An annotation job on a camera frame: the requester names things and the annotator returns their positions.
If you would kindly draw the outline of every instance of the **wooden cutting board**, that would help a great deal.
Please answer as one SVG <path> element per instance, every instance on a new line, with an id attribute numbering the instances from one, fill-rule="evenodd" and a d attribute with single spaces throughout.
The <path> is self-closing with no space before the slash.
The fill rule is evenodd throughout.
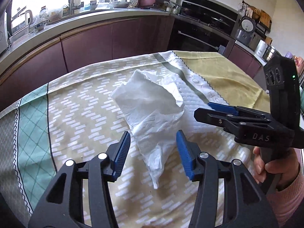
<path id="1" fill-rule="evenodd" d="M 263 10 L 261 10 L 260 22 L 262 22 L 268 28 L 271 26 L 271 17 Z"/>

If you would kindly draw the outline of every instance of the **human hand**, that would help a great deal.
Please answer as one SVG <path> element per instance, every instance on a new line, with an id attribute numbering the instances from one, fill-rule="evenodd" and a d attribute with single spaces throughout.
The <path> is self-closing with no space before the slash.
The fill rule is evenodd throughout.
<path id="1" fill-rule="evenodd" d="M 266 172 L 272 174 L 282 173 L 276 188 L 280 191 L 287 188 L 297 178 L 299 174 L 298 157 L 293 148 L 290 148 L 290 153 L 286 158 L 273 160 L 264 163 L 260 156 L 260 148 L 255 147 L 253 153 L 254 158 L 254 179 L 258 182 L 264 182 L 266 179 Z"/>

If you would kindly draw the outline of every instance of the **plastic bottle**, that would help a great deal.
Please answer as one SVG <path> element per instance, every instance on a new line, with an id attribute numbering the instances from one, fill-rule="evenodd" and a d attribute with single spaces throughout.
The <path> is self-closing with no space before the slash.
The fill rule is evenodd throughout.
<path id="1" fill-rule="evenodd" d="M 81 0 L 74 0 L 74 6 L 80 5 L 81 4 Z M 79 13 L 80 9 L 75 9 L 74 13 Z"/>

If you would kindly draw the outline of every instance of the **tablecloth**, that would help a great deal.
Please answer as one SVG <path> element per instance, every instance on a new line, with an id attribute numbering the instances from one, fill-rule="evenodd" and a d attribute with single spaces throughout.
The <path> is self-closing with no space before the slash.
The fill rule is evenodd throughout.
<path id="1" fill-rule="evenodd" d="M 66 160 L 88 161 L 118 142 L 125 130 L 130 131 L 108 95 L 136 69 L 178 75 L 183 84 L 180 93 L 193 111 L 212 101 L 269 112 L 269 96 L 236 65 L 213 52 L 141 55 L 91 64 L 57 78 L 0 113 L 0 191 L 25 226 Z M 196 131 L 187 139 L 217 159 L 241 159 L 252 172 L 250 147 L 235 143 L 221 128 Z M 119 227 L 188 227 L 198 183 L 185 176 L 176 148 L 159 182 L 154 190 L 131 136 L 122 175 L 109 183 Z M 87 181 L 83 201 L 85 223 L 90 225 Z M 218 204 L 217 225 L 223 208 L 222 181 Z"/>

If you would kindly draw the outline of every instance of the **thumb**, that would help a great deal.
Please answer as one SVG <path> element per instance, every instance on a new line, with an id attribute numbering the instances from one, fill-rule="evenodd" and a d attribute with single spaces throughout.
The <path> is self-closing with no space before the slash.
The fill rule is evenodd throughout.
<path id="1" fill-rule="evenodd" d="M 265 165 L 265 170 L 271 174 L 285 173 L 289 165 L 292 164 L 292 158 L 276 159 Z"/>

